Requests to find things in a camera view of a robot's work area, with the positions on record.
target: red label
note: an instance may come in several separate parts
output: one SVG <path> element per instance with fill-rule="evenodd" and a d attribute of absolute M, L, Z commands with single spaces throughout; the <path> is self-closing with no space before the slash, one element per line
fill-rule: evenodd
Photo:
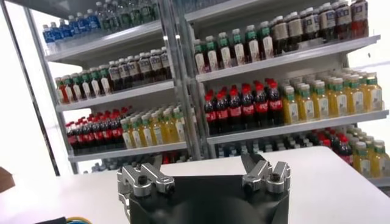
<path fill-rule="evenodd" d="M 281 110 L 283 108 L 282 101 L 281 100 L 270 101 L 269 107 L 271 108 L 271 110 Z"/>
<path fill-rule="evenodd" d="M 255 113 L 255 107 L 253 105 L 243 107 L 243 112 L 245 115 L 252 115 Z"/>
<path fill-rule="evenodd" d="M 218 119 L 225 119 L 228 117 L 227 110 L 222 110 L 217 112 Z"/>
<path fill-rule="evenodd" d="M 241 107 L 231 108 L 229 109 L 229 112 L 232 117 L 241 116 Z"/>
<path fill-rule="evenodd" d="M 215 114 L 215 111 L 210 112 L 210 113 L 206 113 L 206 120 L 208 122 L 209 121 L 214 121 L 215 119 L 217 119 L 217 115 Z"/>
<path fill-rule="evenodd" d="M 266 113 L 268 111 L 268 102 L 256 103 L 255 106 L 257 113 Z"/>

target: table surface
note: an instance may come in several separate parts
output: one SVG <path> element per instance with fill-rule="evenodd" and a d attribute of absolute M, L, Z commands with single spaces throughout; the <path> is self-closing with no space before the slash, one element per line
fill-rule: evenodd
<path fill-rule="evenodd" d="M 291 167 L 289 223 L 389 223 L 390 199 L 325 147 L 264 153 Z M 240 157 L 168 164 L 167 175 L 238 175 Z M 0 223 L 31 224 L 82 216 L 94 224 L 129 223 L 117 196 L 116 172 L 29 180 L 0 194 Z"/>

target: beverage bottle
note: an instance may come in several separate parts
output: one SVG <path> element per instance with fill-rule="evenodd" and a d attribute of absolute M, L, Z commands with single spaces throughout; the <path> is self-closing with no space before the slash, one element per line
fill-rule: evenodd
<path fill-rule="evenodd" d="M 359 76 L 351 75 L 350 77 L 351 90 L 347 95 L 347 105 L 349 114 L 357 114 L 364 112 L 363 91 L 360 88 Z"/>
<path fill-rule="evenodd" d="M 183 115 L 180 112 L 179 108 L 175 108 L 173 110 L 173 112 L 175 114 L 175 119 L 176 119 L 175 126 L 176 126 L 176 130 L 177 130 L 177 136 L 179 137 L 180 142 L 184 142 L 185 141 L 185 134 L 184 134 L 184 126 L 183 126 L 183 122 L 182 122 Z"/>
<path fill-rule="evenodd" d="M 318 119 L 326 119 L 329 117 L 329 101 L 325 95 L 325 83 L 320 81 L 316 83 L 316 94 L 313 98 L 314 116 Z"/>
<path fill-rule="evenodd" d="M 352 11 L 352 37 L 368 37 L 368 2 L 357 0 L 351 5 Z"/>
<path fill-rule="evenodd" d="M 207 42 L 207 58 L 210 64 L 210 71 L 217 71 L 219 69 L 219 53 L 217 44 L 214 41 L 213 36 L 206 37 Z"/>
<path fill-rule="evenodd" d="M 199 39 L 194 40 L 194 47 L 197 71 L 199 74 L 204 74 L 208 72 L 209 69 L 208 57 Z"/>
<path fill-rule="evenodd" d="M 140 70 L 144 77 L 143 84 L 149 84 L 154 81 L 154 72 L 152 71 L 152 66 L 149 58 L 149 53 L 140 53 L 140 60 L 138 61 L 138 66 L 140 67 Z"/>
<path fill-rule="evenodd" d="M 272 37 L 269 31 L 268 21 L 260 23 L 258 30 L 258 37 L 260 41 L 261 59 L 270 59 L 274 57 L 274 45 L 272 43 Z"/>
<path fill-rule="evenodd" d="M 255 25 L 249 25 L 246 27 L 245 42 L 247 44 L 246 48 L 248 49 L 248 61 L 260 61 L 260 49 L 258 46 Z"/>
<path fill-rule="evenodd" d="M 301 87 L 301 99 L 298 101 L 298 108 L 301 121 L 314 119 L 314 103 L 310 97 L 310 86 L 307 84 Z"/>
<path fill-rule="evenodd" d="M 356 150 L 358 154 L 358 159 L 356 160 L 356 164 L 353 164 L 353 167 L 360 173 L 362 176 L 369 178 L 371 177 L 371 164 L 370 159 L 368 157 L 368 152 L 366 148 L 366 143 L 357 142 Z"/>
<path fill-rule="evenodd" d="M 165 70 L 166 80 L 172 79 L 171 67 L 169 65 L 168 54 L 166 53 L 166 47 L 161 48 L 161 63 L 163 64 L 163 69 Z"/>
<path fill-rule="evenodd" d="M 329 2 L 322 5 L 319 12 L 320 17 L 320 33 L 325 42 L 330 42 L 337 39 L 335 32 L 336 17 L 335 11 L 332 9 Z"/>
<path fill-rule="evenodd" d="M 108 8 L 107 5 L 103 7 L 102 2 L 96 2 L 96 16 L 99 20 L 99 25 L 104 32 L 109 32 L 111 30 L 110 20 L 108 18 Z"/>
<path fill-rule="evenodd" d="M 382 88 L 378 85 L 376 73 L 367 78 L 367 87 L 364 95 L 366 111 L 382 110 Z"/>
<path fill-rule="evenodd" d="M 101 83 L 101 77 L 100 73 L 97 68 L 90 68 L 90 73 L 91 73 L 91 84 L 93 88 L 93 92 L 96 97 L 98 96 L 104 96 L 104 89 L 103 85 Z"/>
<path fill-rule="evenodd" d="M 298 50 L 298 43 L 302 41 L 302 20 L 297 12 L 292 12 L 288 20 L 289 46 L 291 51 Z"/>
<path fill-rule="evenodd" d="M 100 65 L 100 82 L 102 83 L 104 93 L 106 95 L 111 94 L 113 91 L 113 82 L 110 77 L 110 73 L 108 71 L 109 65 Z"/>
<path fill-rule="evenodd" d="M 276 55 L 288 52 L 288 37 L 287 23 L 283 20 L 283 16 L 276 17 L 273 38 Z"/>
<path fill-rule="evenodd" d="M 110 61 L 110 67 L 108 68 L 108 73 L 110 73 L 110 77 L 113 82 L 113 86 L 112 86 L 113 91 L 119 91 L 123 89 L 122 80 L 119 74 L 119 68 L 116 65 L 115 61 Z"/>
<path fill-rule="evenodd" d="M 60 77 L 54 79 L 55 84 L 57 85 L 57 100 L 59 104 L 69 103 L 68 95 L 66 95 L 65 85 L 63 84 L 63 80 Z"/>
<path fill-rule="evenodd" d="M 166 74 L 163 70 L 163 64 L 161 63 L 160 54 L 158 53 L 159 50 L 151 50 L 151 66 L 154 72 L 154 79 L 155 82 L 164 81 L 166 78 Z"/>
<path fill-rule="evenodd" d="M 225 32 L 219 33 L 219 48 L 222 55 L 223 68 L 231 68 L 233 66 L 232 54 L 230 51 L 229 38 Z"/>
<path fill-rule="evenodd" d="M 243 124 L 242 120 L 243 111 L 241 104 L 241 98 L 238 95 L 238 90 L 236 88 L 232 88 L 230 90 L 229 115 L 233 131 L 240 131 L 245 129 L 245 125 Z"/>
<path fill-rule="evenodd" d="M 123 59 L 123 58 L 119 59 L 118 70 L 119 70 L 119 76 L 123 81 L 123 83 L 122 83 L 123 89 L 131 88 L 132 87 L 132 77 L 130 76 L 129 67 L 128 67 L 125 59 Z"/>
<path fill-rule="evenodd" d="M 333 89 L 334 91 L 331 95 L 330 101 L 330 103 L 333 105 L 333 115 L 336 117 L 348 115 L 347 95 L 345 94 L 342 87 L 342 78 L 336 78 L 333 80 Z"/>

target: shelf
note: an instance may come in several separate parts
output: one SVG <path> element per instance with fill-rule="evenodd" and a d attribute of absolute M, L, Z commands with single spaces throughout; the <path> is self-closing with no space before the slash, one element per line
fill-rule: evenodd
<path fill-rule="evenodd" d="M 214 79 L 221 79 L 224 77 L 239 75 L 247 72 L 259 71 L 265 68 L 271 68 L 279 65 L 285 65 L 289 63 L 298 62 L 298 61 L 309 60 L 312 58 L 318 58 L 326 55 L 338 54 L 342 52 L 350 52 L 374 44 L 378 40 L 380 40 L 380 35 L 360 38 L 357 40 L 345 41 L 342 43 L 326 44 L 325 46 L 320 46 L 315 49 L 298 51 L 281 57 L 275 57 L 264 61 L 258 61 L 258 62 L 249 63 L 242 66 L 237 66 L 233 68 L 222 69 L 215 72 L 209 72 L 206 74 L 197 75 L 196 80 L 198 82 L 206 82 Z"/>
<path fill-rule="evenodd" d="M 69 156 L 68 160 L 71 163 L 77 163 L 77 162 L 88 161 L 93 159 L 107 159 L 107 158 L 116 158 L 116 157 L 123 157 L 123 156 L 135 156 L 135 155 L 143 155 L 148 153 L 167 152 L 167 151 L 186 149 L 186 148 L 187 148 L 186 142 L 177 142 L 172 144 L 156 145 L 152 147 L 143 147 L 137 149 L 126 149 L 126 150 L 117 150 L 112 152 L 95 153 L 89 155 Z"/>
<path fill-rule="evenodd" d="M 344 117 L 335 117 L 320 121 L 312 121 L 301 124 L 292 124 L 281 127 L 267 128 L 255 131 L 246 131 L 240 133 L 232 133 L 227 135 L 215 136 L 207 138 L 209 144 L 220 144 L 225 142 L 235 142 L 247 139 L 263 138 L 274 135 L 284 135 L 300 131 L 308 131 L 319 128 L 334 127 L 340 125 L 354 124 L 363 121 L 372 121 L 384 119 L 389 114 L 389 110 L 374 111 L 370 113 L 354 114 Z"/>
<path fill-rule="evenodd" d="M 109 103 L 114 102 L 118 100 L 128 99 L 131 97 L 136 96 L 142 96 L 150 93 L 156 93 L 159 91 L 164 91 L 167 89 L 173 89 L 174 84 L 173 81 L 167 81 L 167 82 L 161 82 L 154 85 L 148 85 L 140 88 L 134 88 L 130 90 L 126 90 L 119 93 L 114 93 L 107 96 L 97 97 L 94 99 L 84 100 L 77 103 L 70 103 L 70 104 L 64 104 L 64 105 L 57 105 L 56 110 L 58 112 L 68 111 L 68 110 L 77 110 L 77 109 L 83 109 L 88 108 L 91 106 L 103 104 L 103 103 Z"/>

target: wire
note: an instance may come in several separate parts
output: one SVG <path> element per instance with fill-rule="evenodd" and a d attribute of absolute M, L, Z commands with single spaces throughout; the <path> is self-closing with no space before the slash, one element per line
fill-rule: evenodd
<path fill-rule="evenodd" d="M 79 217 L 79 216 L 69 217 L 66 219 L 67 223 L 72 222 L 72 221 L 82 221 L 82 222 L 85 222 L 86 224 L 92 224 L 91 221 L 89 221 L 88 219 L 83 218 L 83 217 Z"/>

